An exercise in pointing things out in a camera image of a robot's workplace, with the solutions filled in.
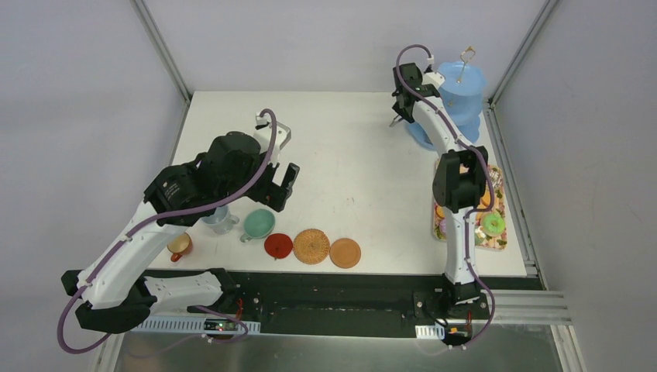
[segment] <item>white table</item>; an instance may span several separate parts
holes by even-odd
[[[280,182],[287,163],[301,171],[285,210],[276,214],[274,232],[290,238],[304,229],[323,230],[333,242],[349,237],[362,250],[361,261],[344,270],[327,257],[306,265],[293,253],[270,257],[262,240],[241,243],[242,223],[216,236],[201,222],[187,233],[194,251],[177,263],[164,250],[151,268],[326,272],[359,274],[440,274],[446,244],[432,235],[432,180],[437,153],[421,148],[403,125],[389,128],[394,99],[388,93],[197,91],[174,155],[174,164],[207,151],[216,136],[231,130],[253,134],[254,115],[273,109],[292,130],[280,155]],[[482,116],[477,145],[493,147]],[[248,198],[230,206],[241,219],[265,208]],[[508,245],[503,252],[476,249],[481,275],[526,276],[516,228],[507,218]]]

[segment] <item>wicker coaster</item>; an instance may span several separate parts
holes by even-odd
[[[294,238],[294,255],[304,264],[319,264],[328,256],[330,246],[329,238],[322,231],[308,229]]]
[[[330,255],[337,267],[349,269],[360,261],[360,246],[349,238],[337,239],[331,245]]]

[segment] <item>teal cup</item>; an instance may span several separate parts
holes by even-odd
[[[257,209],[244,219],[244,235],[239,240],[246,243],[251,239],[262,239],[273,231],[276,219],[266,209]]]

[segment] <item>purple cable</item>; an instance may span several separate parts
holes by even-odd
[[[214,203],[211,204],[202,205],[200,207],[181,209],[180,211],[165,212],[165,213],[160,213],[159,215],[150,216],[149,218],[144,219],[142,222],[136,224],[132,229],[130,229],[126,233],[126,237],[128,238],[132,237],[138,231],[143,229],[144,226],[147,226],[158,219],[168,219],[170,217],[178,217],[181,215],[193,215],[194,213],[206,212],[214,208],[222,207],[223,205],[226,205],[230,202],[234,202],[235,200],[241,198],[242,195],[244,195],[244,193],[246,193],[258,181],[258,179],[260,179],[260,176],[263,175],[265,169],[267,168],[267,164],[271,160],[271,154],[273,153],[273,148],[274,145],[276,144],[276,133],[277,133],[276,115],[274,115],[273,111],[271,111],[268,108],[265,108],[263,109],[263,111],[260,112],[260,117],[263,117],[265,114],[269,114],[271,118],[271,139],[269,142],[269,147],[267,147],[267,152],[265,153],[265,157],[262,164],[260,165],[260,167],[258,167],[258,170],[256,170],[256,173],[253,175],[253,177],[251,177],[251,179],[248,182],[246,182],[244,186],[242,186],[234,194],[229,195],[223,198],[222,200],[215,201]],[[91,274],[89,274],[89,277],[86,279],[87,283],[91,283],[96,278],[100,270],[102,270],[102,268],[109,262],[109,260],[116,254],[116,252],[119,251],[119,249],[123,246],[125,242],[126,242],[125,240],[119,240],[108,251],[108,253],[103,256],[100,262],[98,262],[98,265],[94,268]],[[82,293],[84,293],[86,289],[87,287],[84,286],[79,288],[77,292],[75,292],[73,297],[71,297],[69,302],[64,307],[64,310],[60,315],[59,321],[57,322],[57,342],[59,343],[63,351],[70,354],[82,354],[82,353],[86,353],[87,351],[91,351],[96,347],[98,347],[100,344],[102,344],[109,337],[109,333],[105,334],[103,337],[100,338],[100,340],[96,341],[94,344],[82,349],[74,349],[66,344],[66,340],[64,339],[64,323],[66,322],[66,317],[68,316],[68,313],[71,311],[71,308],[73,308],[75,302],[80,297],[82,297]]]
[[[208,314],[218,316],[219,318],[224,318],[224,319],[231,320],[231,321],[239,324],[242,327],[242,329],[244,329],[244,333],[240,333],[239,335],[234,336],[231,339],[208,338],[208,340],[210,340],[211,343],[236,343],[237,341],[240,341],[241,339],[246,337],[246,335],[249,334],[249,327],[244,322],[242,322],[241,320],[239,320],[237,318],[233,318],[230,315],[222,314],[221,312],[215,312],[213,310],[210,310],[209,308],[206,308],[205,306],[196,306],[196,308],[199,309],[199,310],[202,310],[203,312],[207,312]],[[189,341],[190,339],[193,339],[193,338],[196,338],[196,337],[201,337],[202,338],[203,336],[205,336],[205,334],[185,336],[182,339],[179,339],[178,341],[176,341],[175,343],[172,343],[167,347],[164,347],[160,350],[157,350],[155,353],[151,353],[151,354],[147,354],[147,355],[136,355],[136,354],[133,354],[130,350],[128,350],[127,353],[128,353],[128,355],[130,355],[132,358],[135,358],[135,359],[149,359],[149,358],[152,358],[152,357],[157,357],[161,353],[165,353],[165,352],[173,349],[176,346],[180,346],[183,343],[186,343],[187,341]]]
[[[492,321],[493,321],[493,316],[495,315],[495,296],[493,296],[493,292],[490,290],[490,288],[488,288],[488,286],[487,286],[486,284],[484,284],[484,282],[481,280],[481,278],[479,277],[479,275],[476,274],[476,272],[475,272],[475,270],[474,270],[474,267],[473,267],[472,264],[470,263],[470,257],[471,257],[471,256],[470,256],[470,239],[468,239],[468,238],[469,238],[469,235],[470,235],[470,229],[469,229],[470,224],[467,223],[467,219],[470,217],[470,215],[471,215],[472,213],[474,213],[474,212],[488,212],[488,211],[490,211],[491,209],[493,209],[493,205],[495,204],[495,193],[493,192],[493,182],[492,182],[492,180],[490,179],[490,174],[488,174],[488,166],[487,166],[487,164],[486,164],[486,160],[483,158],[483,155],[481,154],[481,152],[480,152],[479,150],[477,150],[476,147],[466,145],[462,140],[460,140],[460,139],[459,139],[459,135],[458,135],[458,133],[456,132],[456,130],[455,130],[454,127],[452,126],[452,123],[449,122],[449,120],[447,119],[447,117],[445,116],[445,114],[444,114],[442,111],[440,111],[440,110],[438,109],[438,107],[436,107],[436,105],[434,105],[431,101],[429,101],[427,98],[422,97],[422,95],[420,95],[419,93],[417,93],[416,91],[414,91],[411,87],[409,87],[408,84],[406,84],[406,81],[404,81],[404,79],[402,78],[402,76],[401,76],[401,72],[400,72],[400,69],[399,69],[400,62],[401,62],[401,57],[404,55],[404,53],[405,53],[407,50],[410,50],[410,49],[413,49],[413,48],[420,48],[420,49],[424,50],[424,51],[427,53],[427,55],[428,55],[429,57],[432,57],[431,51],[429,50],[429,48],[427,48],[427,47],[424,46],[424,45],[421,45],[421,44],[412,44],[412,45],[406,46],[406,47],[405,47],[404,49],[402,49],[401,52],[399,52],[399,54],[397,55],[397,63],[396,63],[396,65],[395,65],[395,73],[397,74],[397,79],[399,80],[399,82],[401,82],[401,85],[404,87],[404,89],[406,89],[406,90],[407,90],[409,93],[411,93],[413,96],[417,97],[420,101],[422,101],[422,102],[424,102],[425,104],[427,104],[431,109],[434,110],[434,112],[435,112],[438,116],[440,116],[440,119],[442,119],[442,121],[445,123],[445,125],[447,126],[447,129],[448,129],[449,132],[452,134],[452,137],[454,137],[454,140],[455,140],[455,141],[456,141],[461,147],[464,147],[464,148],[468,149],[469,151],[472,151],[472,152],[475,154],[476,158],[478,159],[479,163],[481,164],[481,167],[484,169],[484,173],[485,173],[485,175],[486,175],[486,183],[488,184],[488,190],[490,190],[490,203],[489,203],[489,205],[488,205],[486,208],[483,208],[483,209],[472,209],[472,210],[470,210],[469,212],[467,212],[466,215],[465,215],[465,217],[464,217],[464,219],[466,220],[466,223],[465,223],[465,226],[466,226],[466,264],[468,265],[468,269],[470,270],[470,273],[473,275],[474,280],[475,280],[477,283],[479,283],[479,285],[480,285],[480,286],[481,286],[481,287],[482,287],[482,288],[488,293],[488,295],[490,296],[490,316],[488,317],[488,320],[486,321],[486,324],[485,324],[485,325],[483,326],[483,328],[479,331],[479,333],[477,333],[477,334],[476,334],[476,335],[475,335],[470,341],[468,341],[467,343],[465,343],[465,344],[463,345],[463,346],[468,346],[469,344],[471,344],[471,342],[473,342],[475,339],[478,339],[479,336],[483,334],[483,332],[484,332],[484,331],[488,328],[488,326],[492,323]]]

